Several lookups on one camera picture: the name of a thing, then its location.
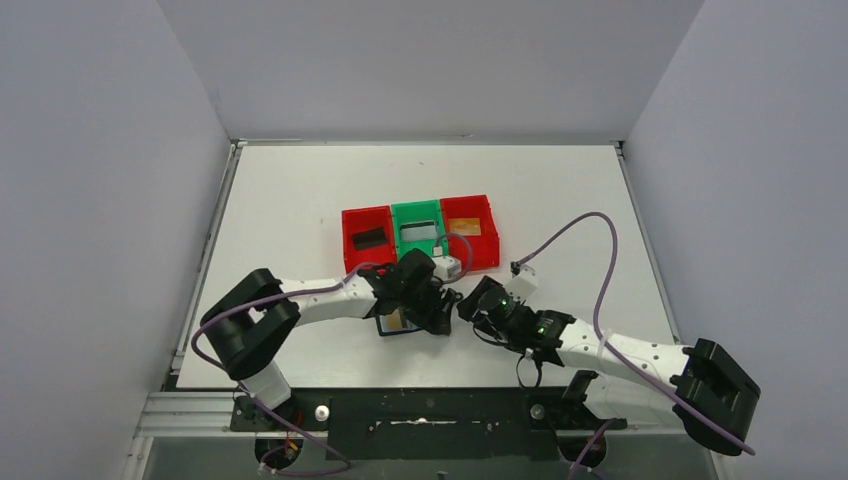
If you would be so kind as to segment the orange card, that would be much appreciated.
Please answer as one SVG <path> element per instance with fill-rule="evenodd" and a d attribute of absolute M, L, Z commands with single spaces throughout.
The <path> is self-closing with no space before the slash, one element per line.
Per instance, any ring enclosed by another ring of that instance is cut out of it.
<path fill-rule="evenodd" d="M 404 330 L 407 328 L 402 315 L 395 311 L 384 318 L 385 329 L 389 332 Z"/>

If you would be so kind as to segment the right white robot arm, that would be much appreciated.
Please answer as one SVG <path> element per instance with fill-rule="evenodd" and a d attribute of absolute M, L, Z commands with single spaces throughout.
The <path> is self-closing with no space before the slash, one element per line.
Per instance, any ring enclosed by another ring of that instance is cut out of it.
<path fill-rule="evenodd" d="M 681 427 L 714 452 L 739 456 L 746 443 L 761 389 L 715 341 L 662 344 L 601 329 L 526 301 L 533 284 L 513 278 L 505 285 L 484 277 L 457 306 L 460 318 L 536 363 L 576 369 L 562 400 L 564 417 L 578 427 L 597 418 L 636 420 Z"/>

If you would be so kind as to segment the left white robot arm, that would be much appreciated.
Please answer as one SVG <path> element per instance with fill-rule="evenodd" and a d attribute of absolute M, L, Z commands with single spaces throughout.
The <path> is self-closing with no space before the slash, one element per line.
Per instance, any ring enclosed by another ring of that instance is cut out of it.
<path fill-rule="evenodd" d="M 395 263 L 365 262 L 340 279 L 284 282 L 256 269 L 204 314 L 191 348 L 257 400 L 260 418 L 281 427 L 295 416 L 296 400 L 275 356 L 296 326 L 399 312 L 418 328 L 447 335 L 461 298 L 449 284 L 466 272 L 460 260 L 420 249 Z M 201 338 L 212 355 L 202 354 Z"/>

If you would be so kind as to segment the black leather card holder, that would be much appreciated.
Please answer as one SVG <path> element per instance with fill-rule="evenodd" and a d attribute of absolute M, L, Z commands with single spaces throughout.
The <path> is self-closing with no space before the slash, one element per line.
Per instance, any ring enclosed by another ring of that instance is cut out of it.
<path fill-rule="evenodd" d="M 377 333 L 381 337 L 399 336 L 423 330 L 422 327 L 409 321 L 400 310 L 388 315 L 380 315 L 375 321 Z"/>

